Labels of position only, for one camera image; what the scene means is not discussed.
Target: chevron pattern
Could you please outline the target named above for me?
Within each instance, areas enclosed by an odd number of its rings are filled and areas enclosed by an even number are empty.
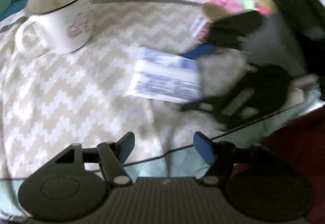
[[[137,47],[174,54],[195,47],[189,28],[200,14],[198,6],[117,2],[93,5],[92,9],[93,37],[70,54],[24,58],[14,49],[17,27],[0,34],[0,177],[27,177],[73,142],[90,148],[117,141],[127,131],[136,135],[128,162],[191,144],[197,130],[210,136],[222,133],[221,125],[210,116],[180,113],[174,103],[124,96]],[[31,27],[25,44],[42,45],[37,38]],[[222,73],[217,80],[209,75],[206,80],[215,86],[224,79],[228,85],[235,82],[236,76],[230,73],[240,73],[244,65],[238,58],[243,55],[227,53],[219,58],[219,68],[209,68],[212,62],[205,64],[205,72]],[[89,165],[87,169],[97,168]]]

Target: red fabric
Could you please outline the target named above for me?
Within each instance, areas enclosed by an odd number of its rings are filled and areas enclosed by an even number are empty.
[[[295,119],[262,144],[309,179],[315,200],[306,217],[325,224],[325,107]]]

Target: cup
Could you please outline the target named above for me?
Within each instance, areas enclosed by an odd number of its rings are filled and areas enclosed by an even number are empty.
[[[223,7],[213,3],[202,4],[201,11],[202,15],[194,21],[190,32],[195,40],[204,43],[210,33],[212,22],[221,20],[230,15]]]
[[[39,53],[35,47],[23,44],[26,28],[35,23],[35,31],[45,41],[49,52],[65,54],[82,47],[91,37],[91,0],[28,0],[25,14],[29,16],[15,35],[15,45],[24,55]]]

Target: blue and white package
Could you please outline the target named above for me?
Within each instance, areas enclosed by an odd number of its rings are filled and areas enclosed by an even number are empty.
[[[127,95],[186,103],[200,98],[196,61],[146,47],[134,67]]]

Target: black object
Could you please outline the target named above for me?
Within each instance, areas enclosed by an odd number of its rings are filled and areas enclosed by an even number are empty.
[[[213,22],[205,43],[216,47],[239,49],[242,40],[262,25],[258,11],[250,11]]]
[[[254,67],[256,72],[248,72],[226,95],[183,104],[181,111],[211,114],[231,129],[278,110],[287,99],[292,77],[277,65]]]
[[[123,162],[134,147],[133,133],[93,149],[71,145],[20,187],[19,202],[33,216],[26,224],[258,224],[246,215],[286,221],[310,207],[310,183],[262,146],[238,149],[200,132],[193,141],[211,164],[201,179],[140,177],[135,184],[117,159]],[[104,179],[85,171],[82,162],[98,162]],[[230,178],[235,162],[249,169]]]
[[[273,0],[301,45],[309,73],[325,76],[325,8],[319,0]],[[320,83],[322,96],[325,86]]]

